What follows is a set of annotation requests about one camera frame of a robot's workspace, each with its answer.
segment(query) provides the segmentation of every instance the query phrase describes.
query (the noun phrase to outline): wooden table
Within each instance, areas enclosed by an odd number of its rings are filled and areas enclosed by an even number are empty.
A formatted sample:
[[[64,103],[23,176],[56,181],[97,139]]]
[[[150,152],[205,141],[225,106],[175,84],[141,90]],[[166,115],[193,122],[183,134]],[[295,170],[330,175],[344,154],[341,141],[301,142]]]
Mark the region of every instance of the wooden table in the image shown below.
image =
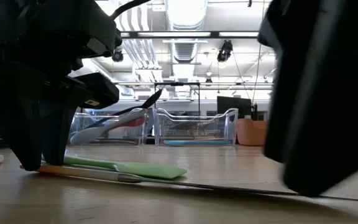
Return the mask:
[[[175,164],[183,181],[286,190],[280,164],[260,148],[71,147],[82,156]],[[56,177],[19,169],[0,150],[0,223],[358,223],[358,202],[215,192],[155,184],[120,184]],[[358,174],[328,195],[358,198]]]

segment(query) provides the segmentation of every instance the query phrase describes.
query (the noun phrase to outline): clear plastic bin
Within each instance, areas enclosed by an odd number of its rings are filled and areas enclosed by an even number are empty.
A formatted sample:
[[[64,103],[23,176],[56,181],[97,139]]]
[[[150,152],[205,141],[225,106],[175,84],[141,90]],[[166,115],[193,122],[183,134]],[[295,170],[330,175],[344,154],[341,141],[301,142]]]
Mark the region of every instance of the clear plastic bin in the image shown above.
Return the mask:
[[[154,110],[155,144],[158,146],[233,146],[238,109],[216,116],[174,116]]]
[[[142,116],[128,121],[124,124],[119,125],[116,128],[112,128],[100,135],[94,141],[87,143],[89,144],[110,144],[110,145],[125,145],[125,146],[139,146],[145,143],[145,127],[147,123],[147,110],[145,109],[134,109],[127,114],[120,116],[93,116],[90,114],[76,113],[74,115],[73,121],[71,122],[70,133],[68,136],[68,144],[73,145],[70,142],[70,139],[78,131],[84,130],[89,125],[94,124],[95,122],[103,119],[110,118],[109,120],[103,122],[99,126],[106,126],[112,124],[116,121],[125,119],[134,113],[143,113]]]

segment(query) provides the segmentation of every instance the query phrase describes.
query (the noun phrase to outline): table surface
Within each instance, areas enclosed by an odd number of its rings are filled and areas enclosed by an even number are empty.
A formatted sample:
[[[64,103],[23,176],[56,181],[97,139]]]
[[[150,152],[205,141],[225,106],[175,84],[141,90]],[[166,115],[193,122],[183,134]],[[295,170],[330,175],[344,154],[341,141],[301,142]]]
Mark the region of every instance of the table surface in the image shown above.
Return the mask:
[[[259,147],[70,147],[79,156],[173,164],[200,184],[287,189]],[[358,223],[358,202],[271,197],[26,172],[0,150],[0,223]],[[327,195],[358,198],[358,174]]]

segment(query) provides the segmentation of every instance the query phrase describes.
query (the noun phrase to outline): security camera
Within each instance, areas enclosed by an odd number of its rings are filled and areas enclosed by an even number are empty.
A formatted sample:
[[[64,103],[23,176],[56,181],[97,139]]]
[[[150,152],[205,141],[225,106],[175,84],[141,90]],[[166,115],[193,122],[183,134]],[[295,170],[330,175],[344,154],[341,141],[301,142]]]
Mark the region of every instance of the security camera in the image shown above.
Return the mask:
[[[225,40],[221,49],[218,53],[218,62],[225,62],[231,56],[231,52],[233,51],[233,45],[231,44],[230,40]]]
[[[112,60],[115,62],[122,62],[124,60],[124,56],[122,55],[121,49],[116,49],[114,54],[112,55]]]

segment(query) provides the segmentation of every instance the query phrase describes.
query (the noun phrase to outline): ceiling duct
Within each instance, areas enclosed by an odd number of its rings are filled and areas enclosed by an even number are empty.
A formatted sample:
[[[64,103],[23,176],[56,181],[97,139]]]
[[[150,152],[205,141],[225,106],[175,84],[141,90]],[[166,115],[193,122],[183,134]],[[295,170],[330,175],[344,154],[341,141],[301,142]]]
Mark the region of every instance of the ceiling duct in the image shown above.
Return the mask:
[[[208,0],[165,0],[165,12],[170,30],[203,30]],[[173,58],[190,63],[196,56],[198,44],[171,44]]]

